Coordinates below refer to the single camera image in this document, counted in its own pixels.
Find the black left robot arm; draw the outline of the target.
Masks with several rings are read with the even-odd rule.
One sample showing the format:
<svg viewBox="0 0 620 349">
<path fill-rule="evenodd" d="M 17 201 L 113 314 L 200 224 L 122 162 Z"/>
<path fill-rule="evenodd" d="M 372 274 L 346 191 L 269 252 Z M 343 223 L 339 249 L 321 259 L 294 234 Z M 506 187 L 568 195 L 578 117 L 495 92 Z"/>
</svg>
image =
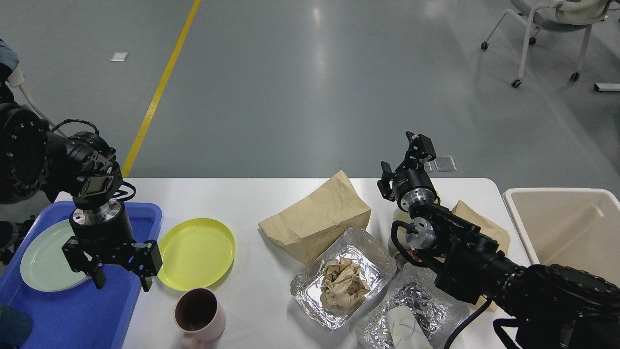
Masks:
<svg viewBox="0 0 620 349">
<path fill-rule="evenodd" d="M 137 275 L 148 292 L 163 261 L 157 241 L 137 243 L 125 202 L 137 190 L 122 177 L 117 151 L 93 127 L 72 136 L 17 104 L 0 109 L 1 203 L 15 204 L 37 192 L 49 200 L 68 193 L 73 235 L 62 252 L 73 272 L 83 272 L 97 289 L 106 283 L 103 265 Z"/>
</svg>

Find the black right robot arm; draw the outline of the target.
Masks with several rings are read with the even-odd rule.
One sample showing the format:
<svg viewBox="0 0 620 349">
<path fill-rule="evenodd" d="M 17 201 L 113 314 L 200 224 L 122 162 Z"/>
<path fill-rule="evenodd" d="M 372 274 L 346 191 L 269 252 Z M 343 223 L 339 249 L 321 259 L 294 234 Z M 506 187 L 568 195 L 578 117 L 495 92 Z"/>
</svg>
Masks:
<svg viewBox="0 0 620 349">
<path fill-rule="evenodd" d="M 381 162 L 378 188 L 411 222 L 394 221 L 390 240 L 410 264 L 430 268 L 438 289 L 456 300 L 485 303 L 458 325 L 465 327 L 491 303 L 509 314 L 493 328 L 508 349 L 617 349 L 619 288 L 600 276 L 558 264 L 523 267 L 508 259 L 498 241 L 440 204 L 425 164 L 436 158 L 429 137 L 407 132 L 409 147 L 392 170 Z"/>
</svg>

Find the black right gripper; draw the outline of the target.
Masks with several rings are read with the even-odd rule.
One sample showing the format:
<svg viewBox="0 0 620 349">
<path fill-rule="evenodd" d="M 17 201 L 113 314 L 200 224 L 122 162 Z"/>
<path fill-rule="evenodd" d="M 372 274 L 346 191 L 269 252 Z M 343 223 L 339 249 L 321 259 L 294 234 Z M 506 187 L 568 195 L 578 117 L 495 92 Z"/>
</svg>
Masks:
<svg viewBox="0 0 620 349">
<path fill-rule="evenodd" d="M 433 171 L 430 163 L 436 159 L 436 151 L 429 137 L 410 131 L 405 135 L 409 148 L 405 153 L 404 168 L 394 172 L 388 162 L 381 161 L 378 188 L 383 199 L 396 201 L 403 212 L 410 213 L 438 201 L 438 193 L 427 173 Z"/>
</svg>

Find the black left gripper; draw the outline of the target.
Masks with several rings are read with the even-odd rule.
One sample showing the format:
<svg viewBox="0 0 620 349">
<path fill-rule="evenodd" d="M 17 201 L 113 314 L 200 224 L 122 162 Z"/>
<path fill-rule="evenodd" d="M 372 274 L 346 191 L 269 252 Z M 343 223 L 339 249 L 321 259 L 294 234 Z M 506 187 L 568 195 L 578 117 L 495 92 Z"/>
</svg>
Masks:
<svg viewBox="0 0 620 349">
<path fill-rule="evenodd" d="M 135 243 L 124 203 L 110 200 L 91 210 L 75 208 L 69 225 L 73 236 L 62 252 L 73 272 L 83 272 L 101 290 L 107 282 L 101 263 L 124 265 L 138 276 L 142 290 L 150 291 L 163 265 L 161 252 L 156 240 Z"/>
</svg>

